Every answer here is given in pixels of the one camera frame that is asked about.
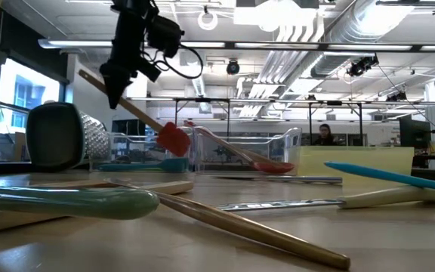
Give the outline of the black ceiling-mounted device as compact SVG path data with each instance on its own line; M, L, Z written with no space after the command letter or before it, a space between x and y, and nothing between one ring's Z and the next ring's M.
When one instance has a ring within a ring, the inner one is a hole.
M367 72L373 66L378 64L379 61L376 54L372 57L362 57L358 61L351 63L350 67L347 69L347 74L350 77L361 76L363 73Z

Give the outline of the knife with cream handle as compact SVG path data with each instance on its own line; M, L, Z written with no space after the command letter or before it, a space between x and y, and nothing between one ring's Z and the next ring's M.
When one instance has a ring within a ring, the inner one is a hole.
M293 209L315 206L337 206L340 209L363 209L406 202L435 203L435 190L402 186L387 190L339 196L336 199L276 200L265 202L241 202L215 206L226 212L245 212L270 209Z

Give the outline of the red spatula wooden handle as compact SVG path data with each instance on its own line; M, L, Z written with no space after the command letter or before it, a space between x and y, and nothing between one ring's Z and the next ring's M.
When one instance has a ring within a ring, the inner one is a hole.
M119 99L119 105L156 131L158 133L156 142L160 146L164 147L175 156L182 157L187 153L191 144L190 137L173 122L160 125L156 120L149 117L124 98Z

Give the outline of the yellow plastic bin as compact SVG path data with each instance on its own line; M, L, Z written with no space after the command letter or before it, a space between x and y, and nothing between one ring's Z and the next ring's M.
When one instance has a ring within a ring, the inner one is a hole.
M399 184L340 172L325 166L325 163L345 162L410 175L414 155L414 149L411 147L304 146L300 151L298 174L341 177L345 189L354 187L387 189L398 187Z

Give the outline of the clear plastic bin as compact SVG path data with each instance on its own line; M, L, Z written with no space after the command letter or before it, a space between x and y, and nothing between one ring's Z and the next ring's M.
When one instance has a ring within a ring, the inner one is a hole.
M95 172L185 173L191 169L192 148L175 156L158 145L156 136L109 133L108 144L99 158L89 159Z
M198 172L219 172L223 170L212 171L212 166L250 166L250 172L255 175L262 175L241 157L233 154L220 144L214 142L207 136L204 136L197 130L194 132L195 147L195 166ZM240 147L244 150L264 156L276 162L288 162L295 165L295 168L285 174L294 175L298 171L299 151L301 145L301 130L299 128L290 128L288 131L280 133L265 132L212 132L219 138L230 144Z

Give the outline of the long overhead light bar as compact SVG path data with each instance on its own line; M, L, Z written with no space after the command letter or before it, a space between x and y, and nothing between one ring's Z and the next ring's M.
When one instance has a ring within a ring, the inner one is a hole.
M45 49L111 48L110 40L54 40L39 39ZM385 43L325 43L325 42L181 42L193 49L223 49L250 51L337 51L337 52L387 52L387 53L435 53L435 44L385 44Z

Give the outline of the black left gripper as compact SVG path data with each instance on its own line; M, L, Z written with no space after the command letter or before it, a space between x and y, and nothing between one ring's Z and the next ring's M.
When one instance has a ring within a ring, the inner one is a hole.
M119 105L130 78L143 73L149 80L156 81L160 71L143 57L143 44L147 27L156 16L150 0L112 0L111 11L117 13L115 35L108 61L100 66L106 86L109 106L112 110Z

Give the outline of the large window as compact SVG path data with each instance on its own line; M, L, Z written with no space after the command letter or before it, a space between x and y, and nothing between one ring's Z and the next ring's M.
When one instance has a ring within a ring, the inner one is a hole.
M0 133L25 132L28 112L59 101L63 85L15 60L0 65Z

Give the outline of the knife with green handle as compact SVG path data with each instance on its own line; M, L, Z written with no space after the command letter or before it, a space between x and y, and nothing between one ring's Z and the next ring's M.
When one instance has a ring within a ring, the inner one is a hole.
M122 188L0 187L0 211L133 220L154 212L158 196Z

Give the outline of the blue silicone spatula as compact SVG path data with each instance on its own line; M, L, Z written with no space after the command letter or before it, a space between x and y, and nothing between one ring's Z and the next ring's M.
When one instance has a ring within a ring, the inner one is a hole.
M324 162L324 165L340 172L345 172L352 175L359 175L367 178L376 178L385 181L394 181L402 184L412 185L415 187L435 189L435 181L425 178L417 178L411 175L402 175L395 172L387 172L376 168L354 165L345 162Z

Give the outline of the black computer monitor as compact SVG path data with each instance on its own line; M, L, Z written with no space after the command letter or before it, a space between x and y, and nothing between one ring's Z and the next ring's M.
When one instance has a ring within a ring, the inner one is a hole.
M402 147L425 149L429 147L430 123L412 119L411 116L399 118L400 143Z

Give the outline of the black aluminium table frame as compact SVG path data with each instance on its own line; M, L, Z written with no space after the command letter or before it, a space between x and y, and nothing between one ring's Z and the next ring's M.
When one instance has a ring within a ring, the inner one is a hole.
M212 166L212 171L226 170L243 172L251 170L250 166ZM0 162L0 175L15 175L24 173L42 172L42 170L30 162ZM435 180L435 170L425 168L413 168L412 176Z

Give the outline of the wooden chopstick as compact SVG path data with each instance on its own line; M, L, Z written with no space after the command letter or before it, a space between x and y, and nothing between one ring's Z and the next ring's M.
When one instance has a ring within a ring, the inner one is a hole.
M313 261L340 270L349 270L351 260L346 255L333 252L309 243L282 231L267 227L242 216L225 212L200 202L156 192L161 204L197 221L225 230L237 236L263 243L285 252L298 255L308 261Z

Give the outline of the silver ventilation duct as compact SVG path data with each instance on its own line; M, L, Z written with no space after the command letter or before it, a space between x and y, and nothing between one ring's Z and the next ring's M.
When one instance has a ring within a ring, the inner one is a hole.
M350 10L325 35L324 41L376 43L414 10L413 6L377 5L377 1L385 0L356 0Z

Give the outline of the person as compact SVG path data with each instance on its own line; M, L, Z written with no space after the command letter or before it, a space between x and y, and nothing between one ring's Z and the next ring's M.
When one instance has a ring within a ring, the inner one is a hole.
M319 127L319 137L313 142L314 146L336 146L338 143L332 135L328 124Z

